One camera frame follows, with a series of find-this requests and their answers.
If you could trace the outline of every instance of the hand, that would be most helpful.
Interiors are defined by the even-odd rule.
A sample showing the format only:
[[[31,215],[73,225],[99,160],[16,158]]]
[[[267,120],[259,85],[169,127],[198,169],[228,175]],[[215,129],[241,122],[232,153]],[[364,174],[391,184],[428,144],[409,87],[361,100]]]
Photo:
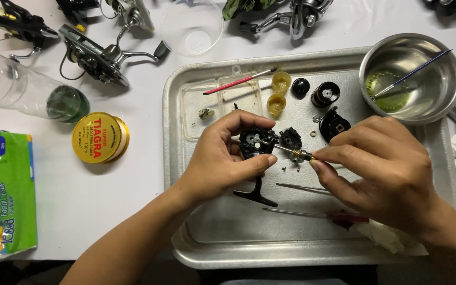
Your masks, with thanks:
[[[239,145],[232,144],[231,137],[244,128],[271,129],[275,124],[243,110],[222,117],[205,128],[186,171],[175,185],[196,204],[218,197],[231,185],[263,175],[277,157],[264,154],[243,161]]]
[[[364,216],[419,236],[438,223],[447,204],[434,190],[429,154],[393,117],[370,117],[312,152],[321,185]],[[349,182],[325,163],[362,177]]]

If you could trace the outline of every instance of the plastic bottle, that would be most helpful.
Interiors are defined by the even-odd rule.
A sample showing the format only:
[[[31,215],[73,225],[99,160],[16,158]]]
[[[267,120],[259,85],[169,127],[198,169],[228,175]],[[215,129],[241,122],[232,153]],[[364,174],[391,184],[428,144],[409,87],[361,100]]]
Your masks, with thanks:
[[[74,123],[89,113],[89,101],[78,89],[0,55],[0,108]]]

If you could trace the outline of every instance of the clear plastic cup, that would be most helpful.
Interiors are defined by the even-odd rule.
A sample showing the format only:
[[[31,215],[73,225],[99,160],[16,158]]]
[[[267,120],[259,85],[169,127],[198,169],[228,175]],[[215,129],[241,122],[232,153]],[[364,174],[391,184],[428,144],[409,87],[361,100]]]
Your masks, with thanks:
[[[160,32],[172,52],[195,56],[218,42],[223,26],[221,10],[211,0],[176,0],[165,11]]]

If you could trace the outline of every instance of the red paint brush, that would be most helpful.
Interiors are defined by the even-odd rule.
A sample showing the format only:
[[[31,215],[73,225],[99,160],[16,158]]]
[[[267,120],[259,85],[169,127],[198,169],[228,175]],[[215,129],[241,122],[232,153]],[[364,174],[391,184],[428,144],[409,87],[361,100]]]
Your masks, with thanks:
[[[258,74],[253,75],[253,76],[249,76],[249,77],[243,78],[243,79],[241,79],[241,80],[237,80],[237,81],[235,81],[235,82],[228,83],[228,84],[223,85],[223,86],[221,86],[221,87],[218,87],[218,88],[216,88],[216,89],[209,90],[209,91],[207,91],[207,92],[205,92],[205,93],[203,93],[203,94],[204,94],[204,95],[210,95],[210,94],[212,94],[212,93],[216,93],[216,92],[219,92],[219,91],[221,91],[221,90],[225,90],[225,89],[227,89],[227,88],[233,87],[233,86],[235,86],[235,85],[238,85],[238,84],[247,82],[247,81],[249,81],[249,80],[251,80],[251,79],[255,79],[255,78],[260,77],[260,76],[262,76],[262,75],[269,74],[269,73],[274,72],[274,71],[276,71],[276,70],[277,70],[277,68],[272,68],[272,69],[270,69],[270,70],[260,72],[260,73],[258,73]]]

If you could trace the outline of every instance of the yellow label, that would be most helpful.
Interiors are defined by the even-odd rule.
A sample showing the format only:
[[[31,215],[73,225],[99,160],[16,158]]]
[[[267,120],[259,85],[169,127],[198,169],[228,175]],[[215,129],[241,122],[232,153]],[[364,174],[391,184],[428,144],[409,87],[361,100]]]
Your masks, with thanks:
[[[121,128],[115,117],[95,112],[82,118],[72,134],[76,155],[85,162],[101,163],[111,158],[121,143]]]

